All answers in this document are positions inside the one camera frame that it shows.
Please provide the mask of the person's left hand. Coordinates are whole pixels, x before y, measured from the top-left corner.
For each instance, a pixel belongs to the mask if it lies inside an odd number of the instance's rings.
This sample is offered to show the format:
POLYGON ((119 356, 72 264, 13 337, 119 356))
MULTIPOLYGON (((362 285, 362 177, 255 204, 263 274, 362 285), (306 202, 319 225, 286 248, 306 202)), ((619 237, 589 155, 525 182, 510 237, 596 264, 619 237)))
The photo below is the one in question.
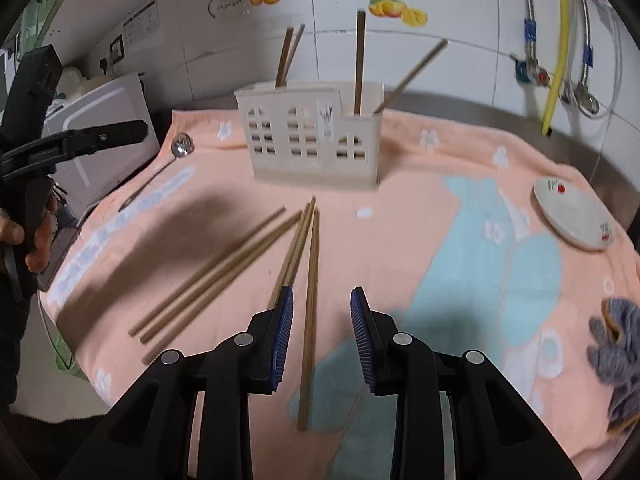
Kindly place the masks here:
MULTIPOLYGON (((27 269, 32 273, 42 272, 49 263, 57 209, 58 201, 54 195, 51 195, 42 215, 40 226, 35 232, 34 249, 25 257, 27 269)), ((18 245, 21 244, 24 237, 24 229, 10 220, 4 211, 1 211, 1 243, 18 245)))

